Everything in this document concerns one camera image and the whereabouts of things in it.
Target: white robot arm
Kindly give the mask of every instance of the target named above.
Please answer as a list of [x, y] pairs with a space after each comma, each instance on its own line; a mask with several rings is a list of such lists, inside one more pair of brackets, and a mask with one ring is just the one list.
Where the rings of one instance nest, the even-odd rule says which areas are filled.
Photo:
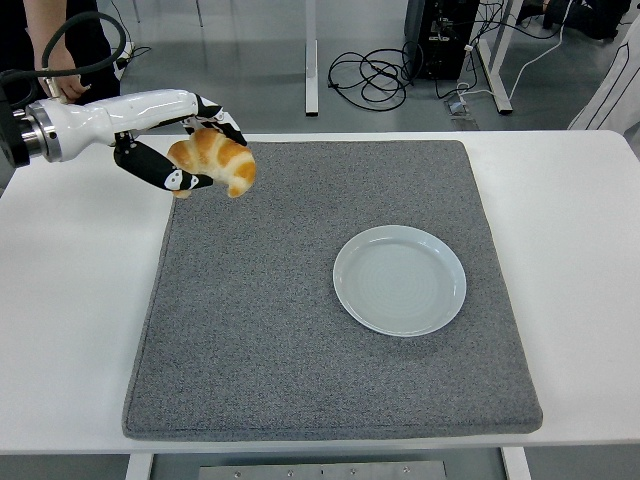
[[[8, 125], [12, 122], [20, 138], [16, 138], [16, 129]], [[119, 166], [159, 188], [187, 190], [211, 185], [211, 178], [177, 171], [164, 155], [135, 140], [141, 131], [175, 122], [182, 122], [187, 133], [197, 128], [216, 128], [235, 142], [247, 144], [238, 125], [221, 106], [184, 90], [136, 93], [84, 106], [39, 100], [24, 111], [13, 112], [12, 121], [5, 116], [2, 124], [14, 134], [2, 133], [14, 139], [9, 142], [9, 153], [22, 157], [10, 162], [15, 166], [29, 163], [24, 158], [25, 147], [29, 158], [42, 155], [50, 162], [62, 162], [98, 143], [115, 147], [114, 158]], [[181, 181], [168, 181], [176, 177]]]

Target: floor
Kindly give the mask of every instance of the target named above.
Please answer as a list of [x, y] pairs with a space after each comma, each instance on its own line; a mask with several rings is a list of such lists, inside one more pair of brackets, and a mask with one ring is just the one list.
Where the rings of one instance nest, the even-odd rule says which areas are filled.
[[[201, 1], [203, 27], [191, 0], [139, 1], [140, 23], [131, 0], [99, 0], [100, 9], [117, 16], [128, 28], [138, 50], [122, 79], [123, 93], [158, 88], [196, 92], [224, 106], [244, 133], [385, 132], [479, 130], [562, 130], [588, 102], [602, 78], [617, 42], [594, 41], [582, 34], [563, 32], [562, 45], [524, 70], [511, 103], [513, 113], [500, 115], [488, 93], [466, 94], [468, 113], [463, 125], [451, 115], [440, 94], [456, 82], [418, 79], [406, 89], [406, 101], [387, 112], [355, 107], [327, 88], [331, 63], [345, 52], [367, 54], [376, 49], [398, 49], [404, 43], [407, 0], [323, 0], [317, 2], [319, 114], [305, 115], [304, 2], [293, 0]], [[638, 11], [623, 19], [630, 23]], [[627, 25], [621, 25], [618, 41]], [[111, 27], [105, 27], [115, 42]], [[549, 36], [541, 20], [533, 19], [526, 31]], [[495, 32], [484, 36], [489, 45]], [[515, 32], [501, 76], [511, 93], [521, 67], [556, 45], [559, 36], [540, 40]], [[383, 54], [400, 62], [397, 53]], [[476, 72], [469, 63], [460, 81], [487, 88], [479, 61]], [[357, 82], [356, 68], [335, 70], [334, 82]], [[350, 97], [362, 101], [357, 95]], [[396, 97], [384, 106], [393, 106]], [[155, 133], [182, 133], [178, 125]], [[640, 478], [640, 445], [536, 447], [526, 449], [533, 480], [590, 480]], [[504, 479], [495, 449], [422, 452], [420, 458], [445, 459], [451, 479]], [[233, 464], [220, 456], [158, 456], [152, 478], [196, 479], [200, 465]], [[267, 459], [285, 461], [286, 459]], [[0, 456], [0, 478], [14, 480], [92, 479], [122, 480], [127, 457], [114, 456]]]

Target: white garment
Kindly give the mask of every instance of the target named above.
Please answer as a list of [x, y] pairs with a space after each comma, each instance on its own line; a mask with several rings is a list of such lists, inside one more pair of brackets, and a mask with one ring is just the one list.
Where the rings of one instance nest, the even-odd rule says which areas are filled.
[[611, 67], [570, 130], [613, 130], [622, 135], [640, 122], [640, 15], [629, 27]]

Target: ceramic plate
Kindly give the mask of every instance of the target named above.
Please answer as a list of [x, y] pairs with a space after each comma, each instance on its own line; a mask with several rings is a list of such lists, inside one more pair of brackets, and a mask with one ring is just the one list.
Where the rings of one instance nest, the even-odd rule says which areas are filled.
[[357, 321], [399, 337], [444, 327], [467, 292], [455, 253], [433, 235], [401, 225], [375, 227], [349, 240], [336, 257], [333, 285]]

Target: croissant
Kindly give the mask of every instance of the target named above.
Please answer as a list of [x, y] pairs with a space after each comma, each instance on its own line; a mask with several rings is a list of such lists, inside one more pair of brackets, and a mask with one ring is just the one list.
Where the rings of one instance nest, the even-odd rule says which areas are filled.
[[[227, 138], [214, 128], [201, 128], [187, 140], [174, 143], [167, 157], [178, 168], [192, 175], [207, 175], [229, 186], [227, 195], [236, 198], [245, 193], [256, 176], [256, 162], [251, 150]], [[186, 198], [189, 190], [176, 190], [178, 198]]]

